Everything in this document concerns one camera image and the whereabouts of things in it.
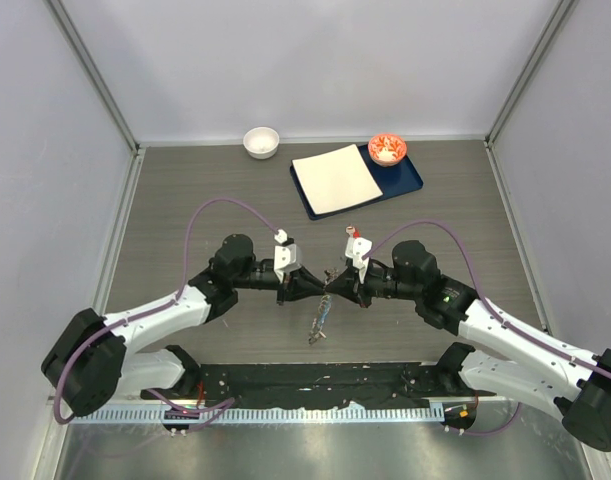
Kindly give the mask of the metal key organizer blue handle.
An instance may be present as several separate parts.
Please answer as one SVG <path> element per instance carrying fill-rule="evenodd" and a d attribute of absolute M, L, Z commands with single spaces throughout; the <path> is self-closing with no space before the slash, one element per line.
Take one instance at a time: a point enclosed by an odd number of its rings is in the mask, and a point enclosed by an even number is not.
<path fill-rule="evenodd" d="M 325 273 L 325 281 L 324 287 L 327 288 L 339 275 L 339 270 L 337 268 L 327 269 L 324 271 Z M 316 311 L 316 316 L 312 322 L 309 335 L 308 335 L 308 345 L 312 346 L 320 339 L 325 338 L 325 333 L 323 331 L 324 324 L 329 315 L 332 306 L 332 295 L 327 291 L 324 291 L 324 294 L 321 297 L 319 302 L 319 306 Z"/>

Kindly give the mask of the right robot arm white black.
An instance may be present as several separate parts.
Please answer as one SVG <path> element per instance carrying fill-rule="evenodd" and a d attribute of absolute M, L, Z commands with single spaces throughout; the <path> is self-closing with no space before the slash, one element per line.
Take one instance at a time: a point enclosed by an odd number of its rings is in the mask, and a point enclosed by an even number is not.
<path fill-rule="evenodd" d="M 394 247 L 392 266 L 359 260 L 369 241 L 349 243 L 347 268 L 328 291 L 363 308 L 375 298 L 411 300 L 427 324 L 457 336 L 436 371 L 442 391 L 504 396 L 552 416 L 583 444 L 611 451 L 611 349 L 597 354 L 509 315 L 443 274 L 417 240 Z"/>

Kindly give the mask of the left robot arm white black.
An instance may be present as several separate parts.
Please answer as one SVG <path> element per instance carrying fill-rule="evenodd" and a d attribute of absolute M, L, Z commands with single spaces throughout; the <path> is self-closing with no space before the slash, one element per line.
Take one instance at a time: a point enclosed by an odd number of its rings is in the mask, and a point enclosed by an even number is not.
<path fill-rule="evenodd" d="M 230 235 L 178 291 L 124 312 L 78 312 L 41 364 L 56 390 L 54 404 L 84 417 L 118 397 L 197 395 L 199 364 L 178 345 L 156 352 L 148 346 L 223 316 L 241 289 L 273 291 L 280 304 L 321 295 L 324 284 L 303 267 L 300 248 L 284 233 L 278 238 L 273 257 L 259 260 L 248 236 Z"/>

